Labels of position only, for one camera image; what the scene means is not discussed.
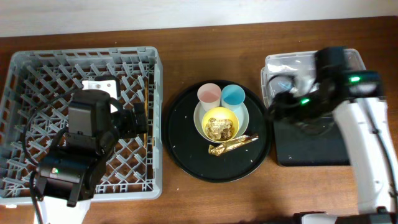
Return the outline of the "blue plastic cup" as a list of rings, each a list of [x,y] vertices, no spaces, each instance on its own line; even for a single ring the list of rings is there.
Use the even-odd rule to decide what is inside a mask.
[[[245,97],[246,94],[239,85],[227,85],[221,91],[221,105],[235,110],[243,104]]]

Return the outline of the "yellow plastic bowl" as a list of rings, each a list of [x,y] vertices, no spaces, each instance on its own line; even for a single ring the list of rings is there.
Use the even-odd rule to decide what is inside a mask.
[[[207,111],[201,119],[205,136],[213,142],[226,142],[237,135],[239,119],[231,110],[216,107]]]

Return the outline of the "food scraps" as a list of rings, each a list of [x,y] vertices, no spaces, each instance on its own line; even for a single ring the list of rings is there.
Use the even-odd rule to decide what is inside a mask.
[[[205,134],[214,141],[227,141],[233,137],[234,123],[230,119],[210,118],[205,125]]]

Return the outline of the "pink plastic cup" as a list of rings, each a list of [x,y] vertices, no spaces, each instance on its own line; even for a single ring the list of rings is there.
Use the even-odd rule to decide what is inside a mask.
[[[221,104],[221,88],[214,83],[206,83],[199,87],[197,97],[205,111],[211,110]]]

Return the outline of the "gold foil wrapper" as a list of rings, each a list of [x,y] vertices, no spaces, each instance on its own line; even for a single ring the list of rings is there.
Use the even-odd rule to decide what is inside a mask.
[[[251,142],[254,142],[256,140],[259,139],[259,135],[258,134],[254,134],[252,136],[248,136],[248,135],[242,135],[240,137],[236,137],[232,140],[226,141],[224,143],[221,143],[218,146],[212,146],[209,145],[208,148],[208,153],[210,155],[214,155],[214,156],[220,156],[224,153],[227,153],[229,151],[232,151],[234,149],[237,149],[241,146],[244,146],[246,144],[249,144]]]

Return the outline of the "white napkin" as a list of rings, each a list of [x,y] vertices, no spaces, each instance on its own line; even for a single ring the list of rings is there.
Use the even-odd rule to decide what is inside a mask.
[[[294,86],[290,92],[296,96],[304,96],[315,89],[315,72],[313,70],[298,70],[294,73]]]

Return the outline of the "wooden chopstick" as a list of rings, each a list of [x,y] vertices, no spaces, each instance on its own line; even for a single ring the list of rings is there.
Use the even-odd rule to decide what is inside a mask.
[[[145,81],[145,92],[144,92],[144,109],[145,109],[145,116],[146,116],[146,121],[147,121],[147,117],[148,117],[148,101],[149,101],[149,83],[146,80]],[[147,150],[147,132],[144,133],[144,149]]]

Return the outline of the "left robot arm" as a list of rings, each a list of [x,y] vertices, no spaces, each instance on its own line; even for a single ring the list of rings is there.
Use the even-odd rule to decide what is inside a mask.
[[[71,95],[68,126],[55,135],[30,176],[38,223],[82,223],[118,141],[148,131],[144,103],[128,110],[105,91]]]

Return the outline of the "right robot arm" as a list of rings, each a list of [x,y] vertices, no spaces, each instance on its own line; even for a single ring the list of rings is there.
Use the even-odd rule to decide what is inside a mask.
[[[358,190],[358,213],[296,213],[292,223],[396,223],[397,156],[380,74],[350,66],[344,47],[269,55],[262,70],[267,117],[309,128],[332,115]]]

